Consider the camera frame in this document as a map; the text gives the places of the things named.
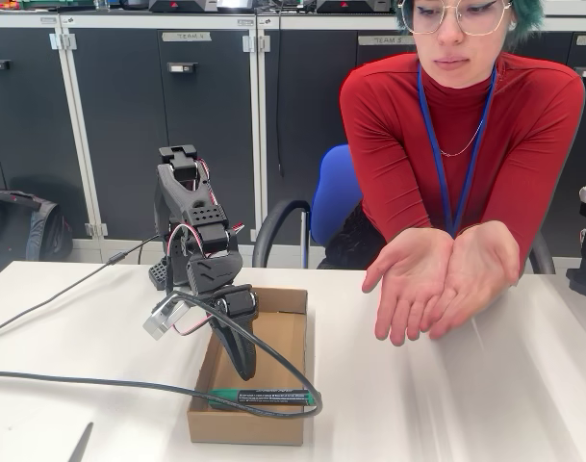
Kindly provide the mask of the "person's right hand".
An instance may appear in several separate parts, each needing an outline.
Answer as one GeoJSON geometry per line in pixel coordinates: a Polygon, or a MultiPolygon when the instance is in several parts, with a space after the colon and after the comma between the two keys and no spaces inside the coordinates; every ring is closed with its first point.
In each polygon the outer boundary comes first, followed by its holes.
{"type": "Polygon", "coordinates": [[[367,268],[364,293],[380,288],[375,337],[402,346],[416,340],[426,311],[443,292],[454,240],[435,228],[401,231],[367,268]]]}

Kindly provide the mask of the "person's left hand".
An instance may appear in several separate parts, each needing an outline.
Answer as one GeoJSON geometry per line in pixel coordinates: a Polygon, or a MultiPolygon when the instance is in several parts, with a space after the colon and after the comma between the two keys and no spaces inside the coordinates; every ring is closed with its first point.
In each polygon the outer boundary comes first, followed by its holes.
{"type": "Polygon", "coordinates": [[[507,226],[488,221],[462,232],[454,241],[444,290],[423,321],[439,339],[487,308],[520,277],[520,251],[507,226]]]}

